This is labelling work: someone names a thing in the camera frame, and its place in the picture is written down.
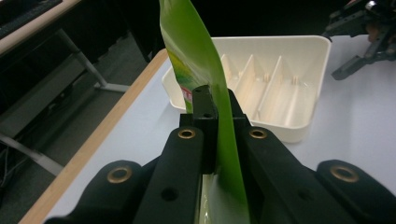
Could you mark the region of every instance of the brass screw hole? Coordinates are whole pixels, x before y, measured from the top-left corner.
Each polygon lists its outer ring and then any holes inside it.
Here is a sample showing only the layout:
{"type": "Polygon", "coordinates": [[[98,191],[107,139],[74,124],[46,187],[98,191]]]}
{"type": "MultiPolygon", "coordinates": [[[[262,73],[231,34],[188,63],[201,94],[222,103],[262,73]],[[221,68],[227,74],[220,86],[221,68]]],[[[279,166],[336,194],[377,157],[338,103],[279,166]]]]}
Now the brass screw hole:
{"type": "Polygon", "coordinates": [[[355,183],[359,180],[358,174],[349,167],[343,165],[334,165],[330,168],[330,173],[336,178],[348,183],[355,183]]]}
{"type": "Polygon", "coordinates": [[[120,184],[128,180],[131,176],[132,176],[131,167],[119,166],[108,172],[107,180],[112,184],[120,184]]]}
{"type": "Polygon", "coordinates": [[[254,137],[254,138],[259,138],[259,139],[263,139],[267,137],[267,133],[265,131],[262,130],[252,130],[249,132],[250,136],[254,137]]]}
{"type": "Polygon", "coordinates": [[[181,130],[180,132],[178,132],[178,136],[184,139],[191,139],[195,137],[195,131],[191,129],[181,130]]]}

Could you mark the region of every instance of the green package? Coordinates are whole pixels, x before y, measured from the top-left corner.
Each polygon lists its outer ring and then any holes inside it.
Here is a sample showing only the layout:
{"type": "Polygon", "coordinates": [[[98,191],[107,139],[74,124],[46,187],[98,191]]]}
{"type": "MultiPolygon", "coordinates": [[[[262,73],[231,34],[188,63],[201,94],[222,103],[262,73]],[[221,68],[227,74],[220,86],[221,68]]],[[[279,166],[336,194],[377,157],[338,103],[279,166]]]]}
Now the green package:
{"type": "Polygon", "coordinates": [[[219,55],[190,0],[160,0],[160,6],[163,40],[187,112],[193,110],[191,91],[202,85],[209,86],[219,112],[217,171],[208,191],[210,222],[249,223],[230,98],[219,55]]]}

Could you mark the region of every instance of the white table surface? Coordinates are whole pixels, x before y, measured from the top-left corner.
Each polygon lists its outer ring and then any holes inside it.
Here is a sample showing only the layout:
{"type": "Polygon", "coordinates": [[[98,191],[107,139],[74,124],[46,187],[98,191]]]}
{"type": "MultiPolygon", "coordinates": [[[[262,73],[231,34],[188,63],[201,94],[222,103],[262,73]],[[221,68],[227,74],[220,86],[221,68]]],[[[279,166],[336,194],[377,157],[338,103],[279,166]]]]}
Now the white table surface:
{"type": "MultiPolygon", "coordinates": [[[[342,81],[330,75],[354,55],[362,55],[368,45],[366,36],[332,39],[310,132],[302,142],[286,146],[314,170],[321,161],[332,159],[355,164],[396,195],[396,63],[366,65],[342,81]]],[[[162,85],[170,66],[169,60],[165,61],[48,217],[70,213],[84,188],[106,164],[127,160],[144,165],[161,154],[179,119],[162,85]]]]}

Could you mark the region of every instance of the white plastic organizer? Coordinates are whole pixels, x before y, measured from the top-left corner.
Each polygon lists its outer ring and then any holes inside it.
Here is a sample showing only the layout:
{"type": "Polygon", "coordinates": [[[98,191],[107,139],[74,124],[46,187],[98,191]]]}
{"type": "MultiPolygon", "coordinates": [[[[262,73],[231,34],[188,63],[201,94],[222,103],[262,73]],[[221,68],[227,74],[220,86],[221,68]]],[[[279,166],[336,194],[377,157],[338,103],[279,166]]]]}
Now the white plastic organizer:
{"type": "MultiPolygon", "coordinates": [[[[330,41],[321,36],[214,37],[232,90],[252,125],[301,141],[318,100],[330,41]]],[[[185,105],[173,68],[163,77],[172,106],[185,105]]]]}

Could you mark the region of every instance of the snack bag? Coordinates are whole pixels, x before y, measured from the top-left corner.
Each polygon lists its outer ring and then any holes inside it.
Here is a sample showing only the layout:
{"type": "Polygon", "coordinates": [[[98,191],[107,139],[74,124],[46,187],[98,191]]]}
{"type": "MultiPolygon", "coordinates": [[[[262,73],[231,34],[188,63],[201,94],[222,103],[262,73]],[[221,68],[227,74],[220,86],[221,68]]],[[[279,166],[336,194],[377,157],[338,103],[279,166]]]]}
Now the snack bag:
{"type": "Polygon", "coordinates": [[[208,85],[219,113],[217,171],[212,178],[204,178],[204,182],[210,182],[208,193],[204,195],[210,222],[250,223],[230,98],[219,55],[190,0],[160,0],[160,6],[163,40],[183,91],[187,112],[193,110],[191,91],[208,85]]]}

